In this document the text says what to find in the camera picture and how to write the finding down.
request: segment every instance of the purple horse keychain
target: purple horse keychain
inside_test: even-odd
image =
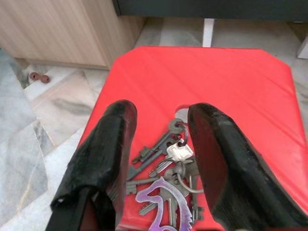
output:
[[[164,188],[168,190],[177,200],[179,210],[180,210],[180,231],[189,231],[192,227],[190,223],[192,222],[192,214],[187,206],[187,201],[185,200],[185,197],[181,194],[181,192],[174,187],[172,184],[168,183],[164,180],[163,177],[159,178],[153,184],[140,192],[136,195],[136,201],[139,203],[142,202],[152,202],[157,203],[157,215],[154,219],[153,223],[149,227],[149,230],[151,231],[163,231],[163,230],[170,230],[170,231],[176,231],[176,229],[172,226],[165,225],[160,226],[160,223],[163,218],[163,212],[164,212],[164,201],[163,198],[159,195],[157,196],[149,196],[153,190],[157,188]]]

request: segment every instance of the stool seat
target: stool seat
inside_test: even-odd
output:
[[[80,143],[107,106],[121,99],[132,101],[138,110],[130,162],[144,146],[152,147],[158,141],[179,109],[210,103],[233,118],[281,185],[308,213],[303,123],[291,69],[274,56],[257,49],[136,48],[115,61]],[[162,158],[136,179],[148,178]],[[137,190],[148,186],[138,186]],[[205,208],[205,219],[197,221],[194,228],[222,229],[212,219],[203,194],[198,195],[198,201]],[[126,196],[121,226],[147,229],[156,210],[140,216],[143,206],[135,201],[135,195]]]

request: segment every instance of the red plastic stool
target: red plastic stool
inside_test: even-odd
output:
[[[305,134],[291,70],[282,61],[254,49],[137,48],[114,63],[80,143],[106,107],[120,99],[132,101],[138,109],[130,160],[143,146],[155,144],[177,110],[193,103],[210,103],[234,119],[282,186],[308,212]],[[161,159],[136,178],[147,178]],[[205,219],[197,221],[194,228],[222,229],[212,219],[205,196],[199,194],[198,200],[205,208]],[[142,206],[134,195],[127,196],[121,226],[146,230],[156,210],[139,216]]]

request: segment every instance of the marble floor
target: marble floor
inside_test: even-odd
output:
[[[150,18],[136,46],[201,46],[202,19]],[[261,48],[290,65],[308,134],[308,60],[295,57],[306,24],[217,20],[214,47]],[[32,71],[51,77],[33,82]],[[41,231],[49,203],[108,71],[22,68],[0,50],[0,231]]]

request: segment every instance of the key ring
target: key ring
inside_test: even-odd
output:
[[[185,125],[185,123],[183,121],[179,121],[176,123],[176,126],[179,126],[179,127],[182,127],[184,129],[184,142],[181,143],[181,142],[178,142],[178,146],[179,147],[183,147],[187,144],[188,142],[188,136],[189,136],[189,133],[188,133],[188,128],[187,126]]]

